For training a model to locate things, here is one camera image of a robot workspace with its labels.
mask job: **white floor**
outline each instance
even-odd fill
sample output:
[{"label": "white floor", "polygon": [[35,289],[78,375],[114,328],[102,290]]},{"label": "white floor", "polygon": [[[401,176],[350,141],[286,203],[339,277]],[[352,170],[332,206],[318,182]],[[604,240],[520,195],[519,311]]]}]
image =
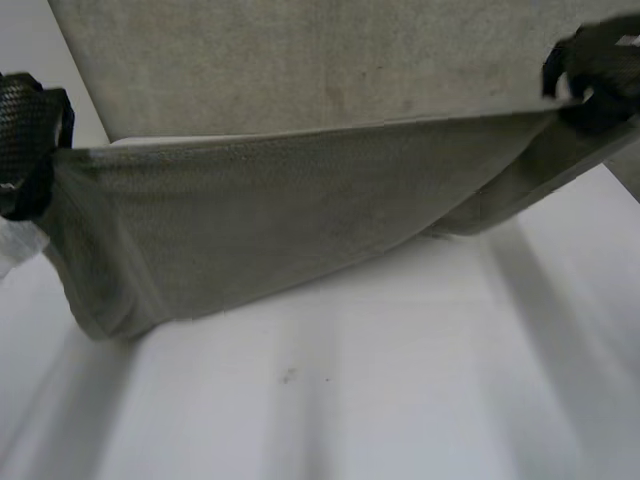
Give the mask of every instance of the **white floor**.
[{"label": "white floor", "polygon": [[0,479],[634,478],[639,245],[599,167],[135,347],[87,340],[35,258],[0,286]]}]

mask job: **gray fabric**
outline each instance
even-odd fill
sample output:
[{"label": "gray fabric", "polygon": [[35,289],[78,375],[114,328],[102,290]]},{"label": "gray fabric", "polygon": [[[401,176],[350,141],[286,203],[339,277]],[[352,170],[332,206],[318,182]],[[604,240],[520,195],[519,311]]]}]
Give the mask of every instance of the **gray fabric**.
[{"label": "gray fabric", "polygon": [[472,235],[533,205],[640,138],[626,123],[585,137],[554,120],[500,175],[431,227],[431,231]]},{"label": "gray fabric", "polygon": [[552,113],[59,151],[39,226],[95,339],[380,255],[499,174]]}]

